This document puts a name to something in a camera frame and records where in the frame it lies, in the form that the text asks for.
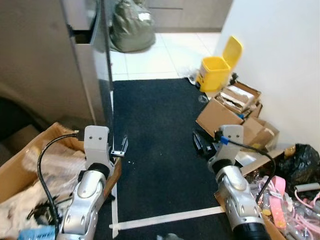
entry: white tape line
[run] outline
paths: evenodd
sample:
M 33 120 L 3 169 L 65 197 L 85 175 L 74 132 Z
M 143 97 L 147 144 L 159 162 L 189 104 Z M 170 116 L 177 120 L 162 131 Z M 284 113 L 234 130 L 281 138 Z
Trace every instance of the white tape line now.
M 224 209 L 221 206 L 216 207 L 210 207 L 200 210 L 194 210 L 194 211 L 185 211 L 185 212 L 179 212 L 179 213 L 172 213 L 168 215 L 162 215 L 162 216 L 154 216 L 139 220 L 133 220 L 133 221 L 126 221 L 126 222 L 119 222 L 118 224 L 111 224 L 109 225 L 109 228 L 111 229 L 117 229 L 117 230 L 125 230 L 125 229 L 134 229 L 134 228 L 140 228 L 155 224 L 163 224 L 163 223 L 169 223 L 184 219 L 193 219 L 213 214 L 220 214 L 224 213 Z
M 111 190 L 111 194 L 115 197 L 115 199 L 111 202 L 111 211 L 112 211 L 112 225 L 118 224 L 118 196 L 117 196 L 117 183 L 113 186 Z M 112 229 L 112 238 L 114 239 L 118 236 L 118 229 Z

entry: white wall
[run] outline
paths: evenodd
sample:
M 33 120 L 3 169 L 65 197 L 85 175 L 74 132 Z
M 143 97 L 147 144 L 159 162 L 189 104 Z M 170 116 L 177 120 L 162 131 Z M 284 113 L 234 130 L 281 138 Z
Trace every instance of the white wall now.
M 279 147 L 320 151 L 320 1 L 234 0 L 214 55 L 230 35 L 243 44 L 234 72 L 262 92 L 260 117 L 280 130 Z

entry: yellow lid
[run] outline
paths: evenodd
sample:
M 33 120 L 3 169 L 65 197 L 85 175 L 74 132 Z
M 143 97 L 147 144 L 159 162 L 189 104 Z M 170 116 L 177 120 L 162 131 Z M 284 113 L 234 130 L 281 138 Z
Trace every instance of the yellow lid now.
M 242 49 L 241 43 L 234 36 L 230 36 L 223 50 L 222 57 L 231 69 L 236 66 L 241 57 Z

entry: blue object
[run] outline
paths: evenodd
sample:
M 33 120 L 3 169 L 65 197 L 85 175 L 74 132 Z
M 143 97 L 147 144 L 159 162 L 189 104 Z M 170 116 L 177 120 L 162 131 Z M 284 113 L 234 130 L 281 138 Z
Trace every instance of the blue object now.
M 55 240 L 55 227 L 44 226 L 21 230 L 18 240 Z
M 220 142 L 225 144 L 225 145 L 228 145 L 229 139 L 227 137 L 225 137 L 225 136 L 221 136 Z
M 245 119 L 245 115 L 244 114 L 238 114 L 238 113 L 236 113 L 236 115 L 239 117 L 239 118 L 241 118 L 241 119 Z

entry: floor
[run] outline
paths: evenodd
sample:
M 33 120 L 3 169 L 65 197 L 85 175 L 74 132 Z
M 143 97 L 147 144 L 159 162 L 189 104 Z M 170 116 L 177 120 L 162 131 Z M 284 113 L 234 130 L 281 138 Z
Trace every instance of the floor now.
M 145 51 L 110 52 L 113 81 L 186 77 L 214 53 L 220 33 L 156 33 Z
M 205 104 L 198 101 L 202 93 L 185 79 L 158 79 L 115 81 L 113 94 L 115 149 L 124 135 L 129 145 L 112 189 L 116 199 L 111 209 L 100 210 L 97 239 L 111 235 L 108 223 L 118 240 L 167 233 L 183 239 L 233 239 L 227 216 L 212 198 L 217 183 L 188 137 L 199 128 L 195 119 Z

